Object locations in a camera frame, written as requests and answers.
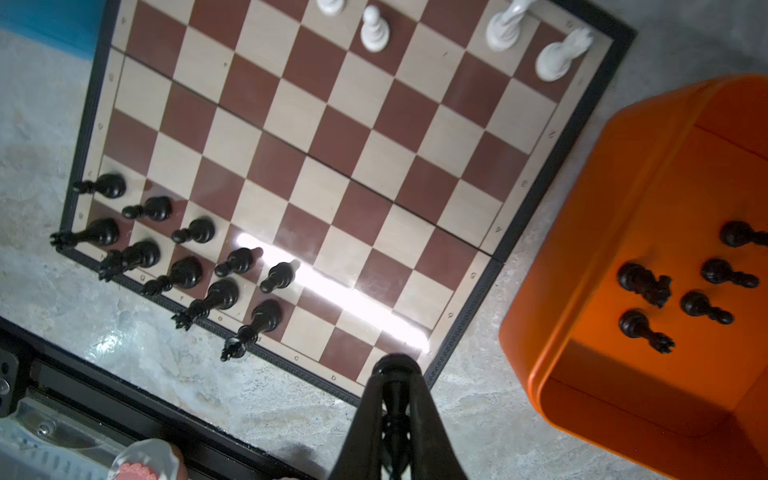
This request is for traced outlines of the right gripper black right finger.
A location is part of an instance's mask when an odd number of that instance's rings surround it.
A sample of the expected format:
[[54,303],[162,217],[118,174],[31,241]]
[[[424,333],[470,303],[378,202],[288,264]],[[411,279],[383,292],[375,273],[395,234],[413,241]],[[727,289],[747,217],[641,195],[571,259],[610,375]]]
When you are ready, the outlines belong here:
[[409,371],[411,478],[467,480],[420,367],[413,359],[408,359],[406,365]]

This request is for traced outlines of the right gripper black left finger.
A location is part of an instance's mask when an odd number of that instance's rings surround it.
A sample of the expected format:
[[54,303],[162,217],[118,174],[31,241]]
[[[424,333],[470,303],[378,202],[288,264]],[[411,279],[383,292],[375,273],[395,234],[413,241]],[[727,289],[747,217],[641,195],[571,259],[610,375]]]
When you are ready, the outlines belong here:
[[380,479],[382,471],[383,386],[380,360],[373,368],[350,430],[329,479]]

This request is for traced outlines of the black bishop piece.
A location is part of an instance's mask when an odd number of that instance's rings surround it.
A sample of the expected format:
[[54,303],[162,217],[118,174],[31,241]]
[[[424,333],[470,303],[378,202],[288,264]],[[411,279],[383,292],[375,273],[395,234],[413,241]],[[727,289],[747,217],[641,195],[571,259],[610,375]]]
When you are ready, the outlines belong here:
[[390,479],[401,479],[413,456],[409,405],[414,373],[421,373],[420,367],[402,353],[384,356],[373,369],[374,377],[382,381],[382,466]]

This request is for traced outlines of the white knight piece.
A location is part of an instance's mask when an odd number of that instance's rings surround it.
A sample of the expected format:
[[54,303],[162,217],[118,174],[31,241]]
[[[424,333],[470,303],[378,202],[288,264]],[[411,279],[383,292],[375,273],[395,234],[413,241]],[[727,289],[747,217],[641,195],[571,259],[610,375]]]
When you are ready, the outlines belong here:
[[563,41],[544,47],[535,62],[538,78],[545,82],[562,78],[572,62],[590,49],[593,41],[592,30],[581,27],[572,31]]

